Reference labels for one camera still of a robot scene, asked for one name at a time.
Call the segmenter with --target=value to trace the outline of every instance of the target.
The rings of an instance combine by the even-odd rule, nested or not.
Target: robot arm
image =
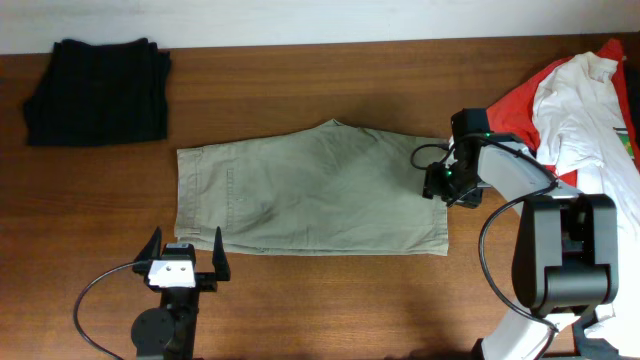
[[[618,289],[616,214],[605,195],[585,195],[555,179],[537,164],[526,145],[510,134],[493,134],[484,109],[466,109],[452,117],[455,162],[431,164],[426,170],[423,196],[439,196],[448,205],[475,208],[482,189],[493,186],[521,216],[512,265],[518,299],[513,304],[495,287],[484,263],[483,271],[496,294],[529,318],[509,310],[493,334],[479,340],[479,359],[535,359],[556,331],[584,312],[613,301]]]

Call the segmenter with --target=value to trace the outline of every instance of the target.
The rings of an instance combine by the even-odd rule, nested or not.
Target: red fabric
[[[624,57],[622,44],[617,39],[610,39],[602,49],[597,52],[597,55],[603,58],[616,60],[618,62],[618,69],[611,78],[611,82],[613,83],[613,86],[616,89],[616,94],[618,95],[620,110],[622,111],[622,117],[627,125],[627,130],[629,131],[633,152],[636,155],[636,165],[638,165],[640,164],[640,151],[638,150],[635,141],[636,129],[633,128],[631,115],[629,114],[627,85],[624,80],[624,70],[622,65],[622,58]],[[527,80],[527,82],[518,86],[498,102],[491,105],[487,109],[487,116],[489,117],[489,126],[491,130],[494,132],[514,133],[518,137],[522,138],[527,146],[532,149],[538,149],[540,146],[540,135],[538,134],[535,126],[533,126],[533,98],[536,94],[536,90],[538,89],[538,85],[542,80],[546,79],[556,67],[571,59],[572,57],[567,57],[554,61],[544,70]],[[553,166],[548,166],[548,168],[555,172],[555,168]],[[561,176],[560,178],[569,185],[575,186],[577,182],[577,173],[573,171]]]

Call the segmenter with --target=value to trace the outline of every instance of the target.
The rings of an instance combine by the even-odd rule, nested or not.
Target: wooden table
[[[169,139],[101,148],[25,146],[20,105],[49,57],[0,57],[0,358],[101,358],[75,332],[73,302],[98,274],[131,261],[156,225],[174,240],[176,149],[331,118],[448,137],[461,108],[486,107],[552,60],[597,50],[609,37],[173,50]],[[619,38],[640,60],[640,35]],[[381,359],[467,351],[506,310],[476,250],[482,223],[502,202],[489,192],[479,209],[451,209],[447,257],[231,254],[233,281],[201,296],[196,354]],[[516,215],[506,214],[488,245],[509,294],[516,228]],[[210,253],[198,261],[199,271],[212,269]],[[131,323],[158,303],[127,271],[88,294],[80,321],[98,343],[133,358]],[[552,350],[573,351],[569,331]]]

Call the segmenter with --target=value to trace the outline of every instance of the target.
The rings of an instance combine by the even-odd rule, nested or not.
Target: white backdrop
[[[640,30],[640,0],[0,0],[0,53],[149,37],[160,47]]]

